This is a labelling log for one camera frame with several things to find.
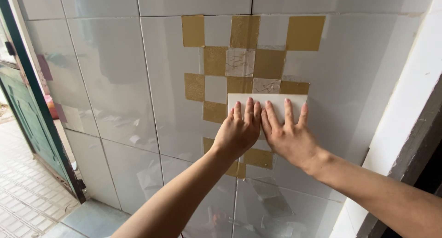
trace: tile wall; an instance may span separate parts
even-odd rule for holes
[[[248,70],[217,74],[204,63],[208,46],[232,47],[233,15],[259,16],[259,33],[255,47],[229,48],[226,56],[242,52],[257,69],[262,60],[255,55],[263,52],[256,48],[285,55],[279,78],[269,81],[267,71],[255,70],[263,76],[250,90],[270,84],[276,89],[280,80],[310,83],[313,133],[326,149],[361,164],[430,1],[19,3],[52,98],[66,116],[63,126],[88,191],[132,214],[203,155],[203,138],[213,139],[221,125],[216,118],[207,121],[204,105],[226,104],[226,76],[247,78]],[[205,48],[185,47],[182,15],[204,15],[198,40]],[[285,52],[288,30],[296,27],[291,16],[324,20],[313,49]],[[189,100],[188,74],[204,79],[202,98]],[[254,148],[270,150],[263,140]],[[272,164],[247,165],[245,180],[224,175],[192,216],[185,237],[328,237],[345,196],[276,155]],[[284,208],[275,209],[275,203]]]

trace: door hinge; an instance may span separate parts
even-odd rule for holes
[[[82,179],[77,179],[78,185],[80,186],[80,189],[84,190],[86,189],[86,185],[84,184]]]
[[[4,45],[6,46],[6,49],[8,50],[9,55],[15,56],[15,50],[14,50],[14,47],[12,46],[12,43],[9,41],[6,41],[4,43]]]

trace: right hand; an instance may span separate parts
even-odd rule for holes
[[[307,171],[314,158],[323,149],[316,142],[307,127],[308,107],[303,104],[297,124],[293,118],[292,103],[284,100],[285,123],[279,123],[273,105],[266,101],[261,111],[262,130],[274,152],[285,158],[292,165]]]

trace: marble pattern sticker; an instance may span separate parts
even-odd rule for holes
[[[225,74],[231,77],[253,77],[254,49],[228,49],[225,57]]]
[[[281,80],[253,78],[253,92],[260,94],[278,94]]]

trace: hand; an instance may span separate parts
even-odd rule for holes
[[[307,127],[308,107],[302,105],[301,115],[297,124],[294,123],[292,103],[284,101],[285,123],[279,123],[273,105],[266,102],[262,108],[262,130],[274,152],[285,158],[292,165],[308,170],[314,158],[322,148],[317,144],[315,137]]]
[[[229,111],[229,115],[218,130],[210,150],[221,151],[233,160],[239,158],[255,144],[259,137],[260,112],[261,104],[256,102],[253,105],[253,99],[249,97],[243,120],[241,103],[236,102],[235,108]]]

